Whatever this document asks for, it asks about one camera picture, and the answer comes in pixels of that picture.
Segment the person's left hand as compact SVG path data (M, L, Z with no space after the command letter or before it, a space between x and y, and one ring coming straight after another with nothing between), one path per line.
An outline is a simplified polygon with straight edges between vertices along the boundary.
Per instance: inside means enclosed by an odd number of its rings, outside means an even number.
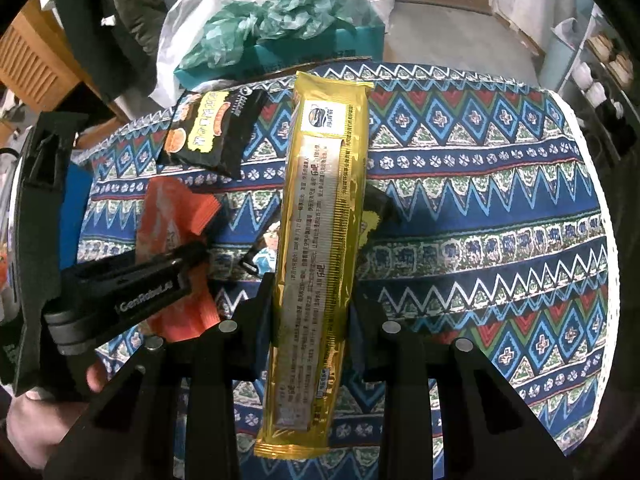
M26 465L42 471L87 408L87 402L44 400L40 393L30 390L11 400L6 435Z

